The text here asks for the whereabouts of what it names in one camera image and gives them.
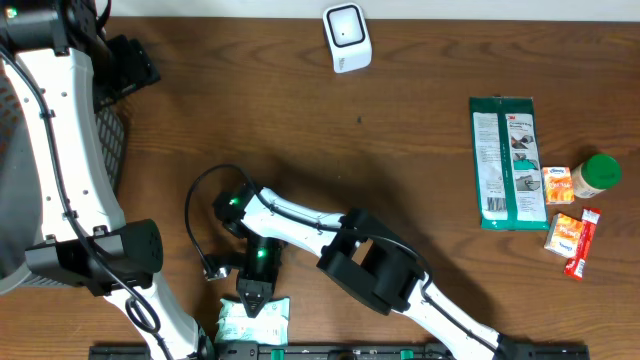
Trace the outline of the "green lid spice jar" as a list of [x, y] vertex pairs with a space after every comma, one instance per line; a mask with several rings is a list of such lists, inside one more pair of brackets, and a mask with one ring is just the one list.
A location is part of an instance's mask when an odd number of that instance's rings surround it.
[[616, 159], [596, 154], [571, 171], [574, 195], [592, 198], [617, 185], [621, 180], [621, 167]]

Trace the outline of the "green white snack bag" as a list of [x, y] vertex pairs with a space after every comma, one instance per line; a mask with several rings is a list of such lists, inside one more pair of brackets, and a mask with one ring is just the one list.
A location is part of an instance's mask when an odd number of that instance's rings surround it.
[[533, 100], [472, 97], [469, 110], [481, 227], [547, 230]]

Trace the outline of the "light teal wipes packet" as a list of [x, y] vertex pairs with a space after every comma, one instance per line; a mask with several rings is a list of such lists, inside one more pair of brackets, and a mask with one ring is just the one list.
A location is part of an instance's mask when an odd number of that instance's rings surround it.
[[268, 302], [255, 318], [250, 318], [242, 303], [222, 299], [215, 343], [232, 341], [265, 345], [287, 345], [290, 299]]

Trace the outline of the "orange small box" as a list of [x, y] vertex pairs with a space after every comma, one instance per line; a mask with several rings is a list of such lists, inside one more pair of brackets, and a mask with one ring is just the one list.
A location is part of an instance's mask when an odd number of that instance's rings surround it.
[[544, 167], [542, 171], [546, 204], [573, 203], [575, 195], [570, 169], [568, 167]]
[[582, 221], [562, 213], [554, 216], [544, 248], [564, 258], [576, 255], [584, 229]]

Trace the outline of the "red white snack stick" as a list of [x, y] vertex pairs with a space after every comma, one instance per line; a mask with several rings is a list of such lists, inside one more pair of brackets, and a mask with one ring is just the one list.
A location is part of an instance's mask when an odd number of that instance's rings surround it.
[[583, 229], [576, 254], [567, 261], [564, 268], [564, 274], [575, 280], [581, 281], [583, 279], [584, 267], [601, 214], [602, 211], [599, 208], [585, 207], [583, 209], [581, 218]]

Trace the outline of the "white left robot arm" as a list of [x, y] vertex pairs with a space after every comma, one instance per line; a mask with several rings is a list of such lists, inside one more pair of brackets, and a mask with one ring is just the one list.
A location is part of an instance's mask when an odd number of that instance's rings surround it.
[[164, 279], [156, 223], [129, 222], [117, 201], [124, 129], [106, 116], [158, 81], [139, 41], [108, 37], [91, 1], [5, 1], [1, 56], [26, 120], [39, 178], [40, 237], [30, 274], [82, 287], [121, 310], [148, 359], [207, 359], [211, 342]]

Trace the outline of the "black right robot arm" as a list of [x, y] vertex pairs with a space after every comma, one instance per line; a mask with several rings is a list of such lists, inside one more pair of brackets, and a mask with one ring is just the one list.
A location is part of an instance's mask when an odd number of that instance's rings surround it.
[[515, 359], [516, 342], [472, 318], [435, 284], [424, 258], [364, 209], [327, 213], [267, 187], [221, 193], [214, 213], [237, 237], [281, 241], [316, 256], [317, 268], [371, 310], [397, 313], [456, 359]]

